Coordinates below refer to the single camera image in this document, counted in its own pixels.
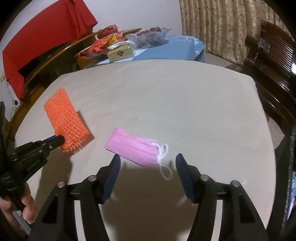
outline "orange mesh scrubber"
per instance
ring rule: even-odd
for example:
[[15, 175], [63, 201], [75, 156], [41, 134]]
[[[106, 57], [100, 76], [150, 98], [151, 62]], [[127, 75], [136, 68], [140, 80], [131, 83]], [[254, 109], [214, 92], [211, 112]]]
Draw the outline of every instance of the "orange mesh scrubber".
[[55, 135], [62, 135], [65, 138], [61, 150], [68, 152], [80, 149], [89, 131], [76, 113], [65, 89], [60, 88], [50, 97], [44, 104], [44, 109]]

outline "box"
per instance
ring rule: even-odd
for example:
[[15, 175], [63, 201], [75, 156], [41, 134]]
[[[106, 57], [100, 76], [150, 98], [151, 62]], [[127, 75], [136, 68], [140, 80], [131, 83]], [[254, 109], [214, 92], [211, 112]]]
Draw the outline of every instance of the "box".
[[107, 56], [110, 60], [110, 62], [118, 61], [125, 58], [134, 57], [134, 52], [132, 49], [132, 44], [124, 44], [116, 49], [110, 50], [107, 53]]

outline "screw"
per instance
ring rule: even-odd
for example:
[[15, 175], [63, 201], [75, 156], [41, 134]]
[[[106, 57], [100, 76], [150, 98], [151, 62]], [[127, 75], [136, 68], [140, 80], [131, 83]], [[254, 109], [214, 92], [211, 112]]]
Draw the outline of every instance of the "screw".
[[95, 175], [91, 175], [91, 176], [89, 176], [88, 180], [89, 180], [90, 182], [93, 182], [93, 181], [96, 180], [96, 176], [95, 176]]
[[203, 180], [203, 181], [207, 181], [209, 179], [209, 176], [203, 174], [203, 175], [200, 176], [200, 179]]
[[239, 181], [232, 181], [232, 185], [235, 186], [235, 187], [238, 187], [239, 186]]
[[57, 184], [57, 186], [59, 187], [59, 188], [62, 188], [62, 187], [64, 187], [65, 186], [65, 182], [63, 182], [63, 181], [61, 181], [61, 182], [59, 182], [58, 184]]

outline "finger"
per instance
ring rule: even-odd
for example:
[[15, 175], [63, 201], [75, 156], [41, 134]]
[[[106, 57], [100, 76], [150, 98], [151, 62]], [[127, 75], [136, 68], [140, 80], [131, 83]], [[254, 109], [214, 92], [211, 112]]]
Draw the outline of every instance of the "finger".
[[10, 201], [9, 197], [0, 198], [0, 208], [5, 216], [6, 220], [8, 221], [10, 226], [16, 231], [16, 233], [18, 235], [20, 235], [21, 237], [24, 237], [25, 231], [20, 226], [18, 221], [15, 219], [14, 215], [12, 214], [12, 212], [10, 210], [10, 207], [11, 207], [11, 201]]
[[29, 224], [32, 224], [35, 222], [36, 218], [37, 218], [38, 212], [37, 212], [37, 208], [33, 207], [33, 212], [31, 213], [30, 218], [27, 220], [27, 222]]
[[33, 216], [34, 216], [34, 200], [33, 198], [30, 196], [30, 201], [29, 204], [27, 206], [25, 206], [23, 212], [22, 212], [22, 217], [24, 218], [24, 220], [26, 220], [27, 222], [29, 222]]
[[25, 188], [24, 188], [24, 193], [22, 195], [22, 203], [27, 206], [29, 205], [30, 201], [31, 201], [31, 191], [30, 191], [30, 188], [29, 188], [29, 185], [27, 183], [24, 184], [25, 185]]
[[9, 210], [11, 207], [11, 200], [9, 199], [9, 197], [3, 197], [0, 198], [0, 208], [1, 210]]

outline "red fabric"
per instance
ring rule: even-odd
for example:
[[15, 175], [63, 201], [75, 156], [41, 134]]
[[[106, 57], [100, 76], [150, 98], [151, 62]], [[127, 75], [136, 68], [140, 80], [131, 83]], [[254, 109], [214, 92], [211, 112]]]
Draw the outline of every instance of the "red fabric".
[[24, 97], [19, 69], [48, 50], [90, 33], [96, 24], [83, 0], [59, 0], [32, 18], [2, 52], [5, 77], [16, 96]]

